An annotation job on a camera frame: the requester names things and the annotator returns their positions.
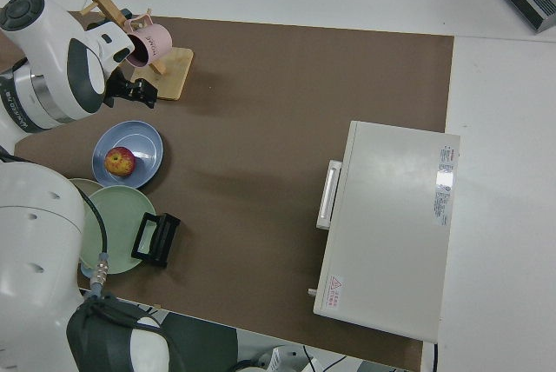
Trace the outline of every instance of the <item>plate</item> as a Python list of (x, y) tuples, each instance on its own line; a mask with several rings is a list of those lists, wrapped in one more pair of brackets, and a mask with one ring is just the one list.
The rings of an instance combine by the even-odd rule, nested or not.
[[(116, 176), (104, 168), (110, 149), (123, 146), (136, 157), (136, 168), (129, 176)], [(145, 122), (132, 120), (110, 128), (100, 138), (93, 152), (92, 166), (96, 180), (103, 186), (142, 187), (158, 171), (162, 162), (162, 139), (156, 129)]]
[[(131, 250), (143, 214), (156, 214), (149, 199), (137, 189), (115, 185), (98, 190), (90, 196), (90, 201), (95, 204), (106, 227), (109, 274), (120, 274), (141, 263), (141, 259), (131, 257)], [(142, 245), (139, 248), (142, 253), (148, 253), (150, 238), (155, 229), (154, 223), (147, 223), (145, 226)], [(82, 271), (96, 266), (102, 247), (100, 227), (95, 215), (87, 207), (81, 247)]]
[(69, 180), (73, 183), (77, 188), (85, 193), (86, 196), (91, 196), (99, 189), (102, 189), (103, 186), (100, 183), (96, 183), (95, 181), (91, 181), (90, 179), (85, 178), (71, 178)]

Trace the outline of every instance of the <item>green plate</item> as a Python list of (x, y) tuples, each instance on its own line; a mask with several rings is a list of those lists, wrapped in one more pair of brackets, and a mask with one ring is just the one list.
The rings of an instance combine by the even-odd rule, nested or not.
[[(155, 215), (155, 208), (149, 199), (137, 189), (116, 185), (98, 190), (90, 197), (106, 227), (108, 237), (109, 274), (120, 274), (141, 263), (141, 259), (131, 257), (137, 231), (144, 213)], [(148, 253), (150, 237), (155, 231), (154, 223), (147, 223), (139, 250)], [(95, 267), (98, 254), (102, 250), (101, 230), (95, 215), (85, 209), (83, 246), (81, 261), (84, 268)]]

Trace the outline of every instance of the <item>brown table surface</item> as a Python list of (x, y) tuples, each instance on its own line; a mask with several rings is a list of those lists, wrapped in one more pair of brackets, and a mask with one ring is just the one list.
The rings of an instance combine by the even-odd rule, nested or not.
[[(143, 120), (164, 142), (142, 188), (182, 220), (169, 266), (111, 276), (117, 296), (398, 368), (421, 342), (313, 314), (327, 233), (315, 227), (328, 160), (351, 120), (443, 131), (453, 39), (180, 18), (157, 19), (195, 60), (178, 102), (110, 110), (20, 142), (17, 153), (92, 178), (112, 125)], [(20, 56), (0, 40), (5, 68)]]

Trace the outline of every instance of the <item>warning label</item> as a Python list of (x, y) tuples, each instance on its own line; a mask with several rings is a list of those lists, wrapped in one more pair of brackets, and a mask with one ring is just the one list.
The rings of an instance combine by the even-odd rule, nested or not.
[(338, 309), (340, 307), (341, 292), (344, 287), (342, 276), (331, 275), (328, 278), (328, 288), (326, 294), (326, 308)]

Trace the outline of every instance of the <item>sticker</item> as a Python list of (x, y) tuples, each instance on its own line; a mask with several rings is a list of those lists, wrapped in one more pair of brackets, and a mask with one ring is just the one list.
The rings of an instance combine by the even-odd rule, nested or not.
[(331, 275), (328, 278), (328, 289), (326, 294), (326, 308), (338, 309), (340, 307), (341, 291), (344, 288), (342, 276)]
[(440, 150), (438, 172), (436, 173), (436, 193), (434, 195), (434, 221), (440, 226), (447, 226), (452, 215), (453, 167), (456, 150), (444, 146)]

